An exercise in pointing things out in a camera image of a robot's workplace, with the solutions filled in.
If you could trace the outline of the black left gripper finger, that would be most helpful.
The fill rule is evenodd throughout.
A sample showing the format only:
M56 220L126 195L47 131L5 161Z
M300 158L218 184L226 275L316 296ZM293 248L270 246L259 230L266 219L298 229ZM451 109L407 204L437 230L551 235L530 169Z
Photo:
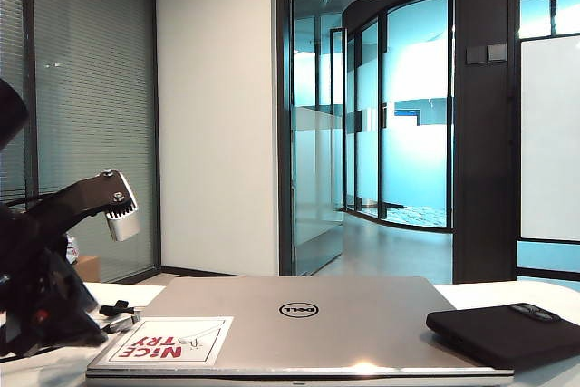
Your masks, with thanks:
M90 316L96 300L66 258L57 253L53 254L53 289L53 343L88 347L104 343L106 333Z

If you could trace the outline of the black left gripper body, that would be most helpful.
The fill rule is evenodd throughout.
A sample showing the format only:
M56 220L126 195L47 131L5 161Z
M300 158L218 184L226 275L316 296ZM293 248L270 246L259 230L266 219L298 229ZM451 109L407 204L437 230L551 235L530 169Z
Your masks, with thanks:
M1 354L19 357L53 343L53 254L65 258L65 233L90 216L41 204L27 212L1 207Z

